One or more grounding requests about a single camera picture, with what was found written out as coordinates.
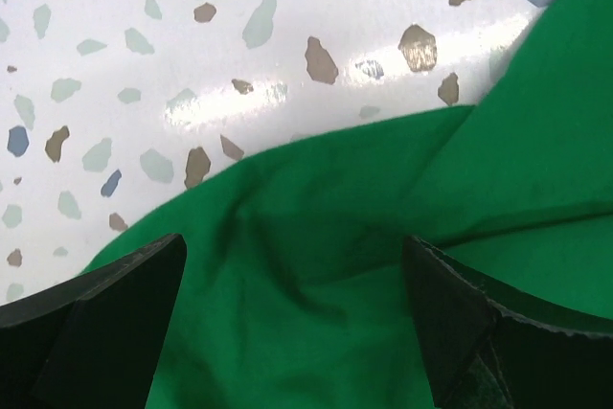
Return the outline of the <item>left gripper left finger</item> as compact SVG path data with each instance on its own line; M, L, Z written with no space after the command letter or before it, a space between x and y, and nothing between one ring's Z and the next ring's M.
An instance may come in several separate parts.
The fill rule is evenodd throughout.
M2 407L145 407L185 262L170 234L3 305Z

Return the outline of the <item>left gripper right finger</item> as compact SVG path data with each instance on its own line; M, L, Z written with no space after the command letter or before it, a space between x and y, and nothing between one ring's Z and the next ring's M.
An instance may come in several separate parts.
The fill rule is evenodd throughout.
M402 269L437 408L609 408L612 322L408 237Z

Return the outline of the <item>green t shirt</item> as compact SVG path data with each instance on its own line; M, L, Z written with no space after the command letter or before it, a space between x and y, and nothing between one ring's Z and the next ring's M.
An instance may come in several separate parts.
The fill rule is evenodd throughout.
M612 0L555 0L475 105L244 159L143 218L188 257L150 408L428 408L400 255L418 236L612 314Z

